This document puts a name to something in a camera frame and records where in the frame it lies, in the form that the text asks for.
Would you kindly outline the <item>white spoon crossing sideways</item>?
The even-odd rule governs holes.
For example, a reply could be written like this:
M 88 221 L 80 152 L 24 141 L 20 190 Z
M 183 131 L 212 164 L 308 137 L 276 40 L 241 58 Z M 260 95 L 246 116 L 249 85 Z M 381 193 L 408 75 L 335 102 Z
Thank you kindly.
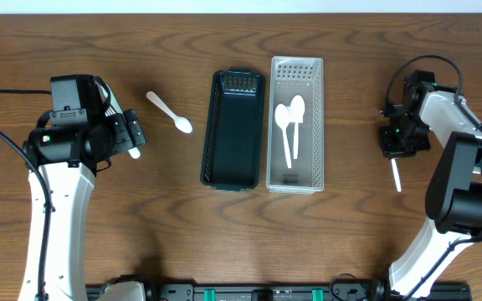
M 294 150 L 293 155 L 294 159 L 296 160 L 299 155 L 299 143 L 300 143 L 300 129 L 299 126 L 303 122 L 305 113 L 305 101 L 302 96 L 296 95 L 293 97 L 290 103 L 290 114 L 291 119 L 295 125 L 294 128 Z

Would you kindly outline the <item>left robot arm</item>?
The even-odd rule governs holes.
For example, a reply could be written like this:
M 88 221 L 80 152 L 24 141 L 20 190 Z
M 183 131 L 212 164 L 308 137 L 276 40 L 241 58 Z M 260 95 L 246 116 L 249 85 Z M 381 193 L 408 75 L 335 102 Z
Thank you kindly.
M 46 112 L 23 143 L 33 167 L 32 213 L 21 300 L 86 300 L 86 219 L 98 165 L 146 142 L 134 110 Z

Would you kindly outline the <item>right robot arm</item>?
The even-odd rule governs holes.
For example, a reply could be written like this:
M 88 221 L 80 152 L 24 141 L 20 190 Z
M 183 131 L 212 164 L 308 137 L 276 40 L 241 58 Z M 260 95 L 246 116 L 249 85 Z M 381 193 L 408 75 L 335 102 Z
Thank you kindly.
M 482 242 L 482 123 L 459 88 L 426 79 L 406 83 L 403 103 L 388 103 L 383 114 L 390 123 L 379 136 L 391 162 L 429 150 L 430 133 L 444 150 L 426 190 L 425 222 L 370 298 L 426 298 L 449 264 Z

